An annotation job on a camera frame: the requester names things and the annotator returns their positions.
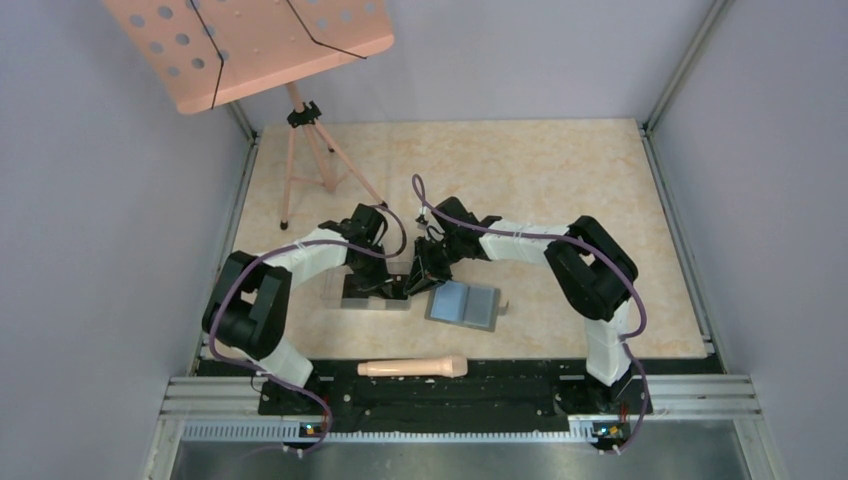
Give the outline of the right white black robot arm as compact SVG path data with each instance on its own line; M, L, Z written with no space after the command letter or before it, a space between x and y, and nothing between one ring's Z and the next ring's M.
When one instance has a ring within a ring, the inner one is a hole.
M627 397L622 378L630 370L627 339L647 326L643 300L635 289L635 262L595 218L583 215L567 226L477 218L456 197L431 208L442 232L438 240L419 237L404 287L408 295L441 286L451 268L465 260L517 261L549 268L571 307L585 320L589 404L612 412Z

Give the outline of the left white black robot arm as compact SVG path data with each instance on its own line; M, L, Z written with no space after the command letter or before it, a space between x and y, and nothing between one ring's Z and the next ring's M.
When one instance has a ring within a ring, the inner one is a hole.
M341 221L325 221L308 235L259 255L235 251L225 260L202 317L213 357L254 370L284 387L283 401L297 413L319 404L312 363L284 336L292 292L339 267L365 297L400 300L382 239L398 217L384 205L359 204Z

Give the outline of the grey leather card holder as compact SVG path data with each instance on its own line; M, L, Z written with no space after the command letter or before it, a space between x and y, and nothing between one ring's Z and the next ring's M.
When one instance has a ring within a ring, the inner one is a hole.
M495 288L499 291L499 302L497 317L493 321L493 328L491 330L471 328L463 322L466 299L471 287L494 288L490 286L448 281L430 292L424 318L430 321L456 327L484 332L494 332L498 318L504 316L509 310L509 301L505 299L500 289Z

